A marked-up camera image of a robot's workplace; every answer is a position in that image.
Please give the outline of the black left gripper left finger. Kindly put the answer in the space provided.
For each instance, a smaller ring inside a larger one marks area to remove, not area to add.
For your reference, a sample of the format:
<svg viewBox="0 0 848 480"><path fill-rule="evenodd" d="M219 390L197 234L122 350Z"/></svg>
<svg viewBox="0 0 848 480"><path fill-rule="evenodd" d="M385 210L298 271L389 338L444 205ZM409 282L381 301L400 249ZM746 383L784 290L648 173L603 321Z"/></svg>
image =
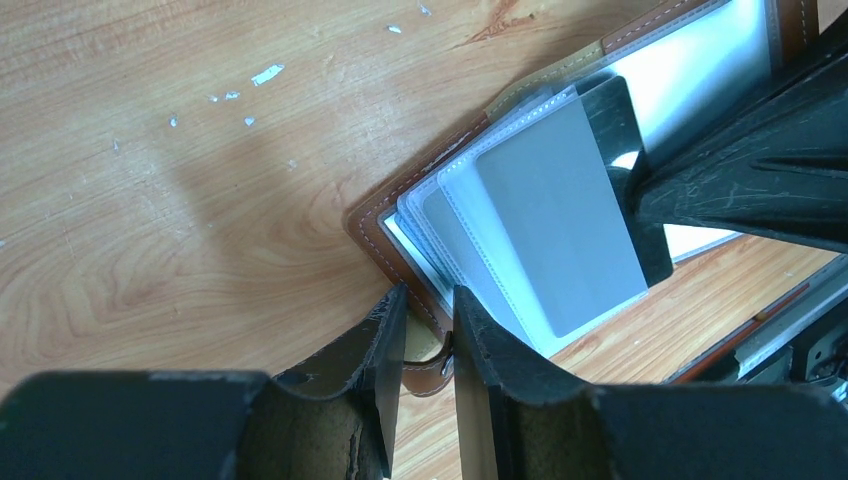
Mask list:
<svg viewBox="0 0 848 480"><path fill-rule="evenodd" d="M57 370L1 403L5 479L386 479L407 289L298 364Z"/></svg>

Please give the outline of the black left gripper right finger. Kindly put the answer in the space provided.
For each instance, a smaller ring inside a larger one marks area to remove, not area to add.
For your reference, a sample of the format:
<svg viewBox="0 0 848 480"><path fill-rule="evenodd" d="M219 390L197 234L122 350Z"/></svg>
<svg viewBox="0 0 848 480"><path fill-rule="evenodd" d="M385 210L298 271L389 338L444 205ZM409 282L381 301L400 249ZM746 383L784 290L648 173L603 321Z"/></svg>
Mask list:
<svg viewBox="0 0 848 480"><path fill-rule="evenodd" d="M454 292L466 479L843 479L847 411L819 387L600 385L561 369Z"/></svg>

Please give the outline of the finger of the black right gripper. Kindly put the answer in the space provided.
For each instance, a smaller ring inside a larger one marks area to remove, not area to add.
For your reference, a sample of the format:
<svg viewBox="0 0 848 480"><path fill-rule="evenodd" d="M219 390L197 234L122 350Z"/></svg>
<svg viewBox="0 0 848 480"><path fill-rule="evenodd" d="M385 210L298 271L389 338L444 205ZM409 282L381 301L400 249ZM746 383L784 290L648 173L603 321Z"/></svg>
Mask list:
<svg viewBox="0 0 848 480"><path fill-rule="evenodd" d="M641 220L847 250L847 32L826 30L635 187Z"/></svg>

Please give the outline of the brown leather card holder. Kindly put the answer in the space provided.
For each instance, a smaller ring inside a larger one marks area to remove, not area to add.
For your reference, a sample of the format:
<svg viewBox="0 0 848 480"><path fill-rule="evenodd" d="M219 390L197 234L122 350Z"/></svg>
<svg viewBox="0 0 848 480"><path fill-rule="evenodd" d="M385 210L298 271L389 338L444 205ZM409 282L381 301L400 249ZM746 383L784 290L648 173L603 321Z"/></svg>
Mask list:
<svg viewBox="0 0 848 480"><path fill-rule="evenodd" d="M351 237L414 313L403 382L453 374L453 291L550 357L730 228L643 223L627 189L819 34L814 1L662 1L506 87L355 207Z"/></svg>

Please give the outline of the grey card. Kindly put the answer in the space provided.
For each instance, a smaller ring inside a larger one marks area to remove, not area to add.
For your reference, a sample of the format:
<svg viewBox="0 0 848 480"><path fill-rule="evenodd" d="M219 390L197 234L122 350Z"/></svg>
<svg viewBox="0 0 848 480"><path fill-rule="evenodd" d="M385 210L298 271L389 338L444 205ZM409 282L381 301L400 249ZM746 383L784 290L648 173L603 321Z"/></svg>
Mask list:
<svg viewBox="0 0 848 480"><path fill-rule="evenodd" d="M495 263L536 342L602 320L648 290L580 99L479 155L509 251Z"/></svg>

